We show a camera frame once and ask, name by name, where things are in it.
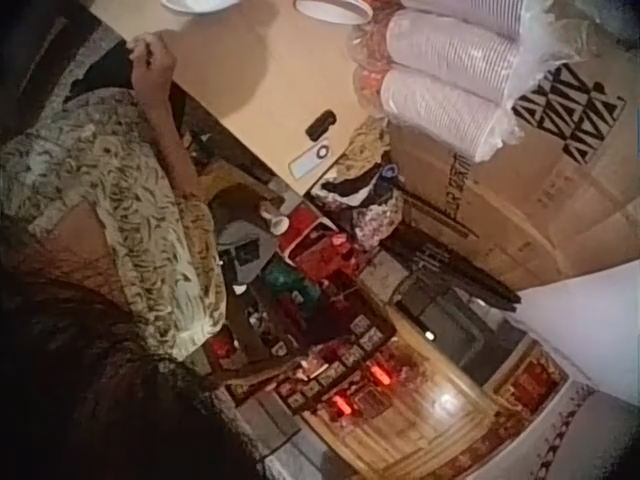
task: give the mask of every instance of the forearm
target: forearm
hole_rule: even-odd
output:
[[[160,164],[171,188],[178,194],[202,199],[198,173],[176,129],[171,105],[167,101],[161,106],[145,109],[145,113],[160,149]]]

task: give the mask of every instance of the red light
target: red light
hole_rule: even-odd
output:
[[[391,385],[391,378],[387,375],[387,372],[382,370],[378,365],[371,367],[371,373],[382,385]]]
[[[335,395],[331,401],[336,404],[340,411],[345,415],[351,415],[353,408],[347,403],[347,401],[339,395]]]

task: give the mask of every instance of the white plate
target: white plate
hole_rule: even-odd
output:
[[[162,4],[180,13],[213,13],[229,8],[240,0],[162,0]]]

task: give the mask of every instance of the dark hair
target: dark hair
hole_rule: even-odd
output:
[[[204,379],[101,295],[0,265],[0,328],[3,478],[266,478]]]

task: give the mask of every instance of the brown cardboard box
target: brown cardboard box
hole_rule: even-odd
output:
[[[639,258],[640,64],[602,34],[597,51],[516,103],[524,138],[488,162],[394,127],[407,190],[466,228],[408,220],[517,290]]]

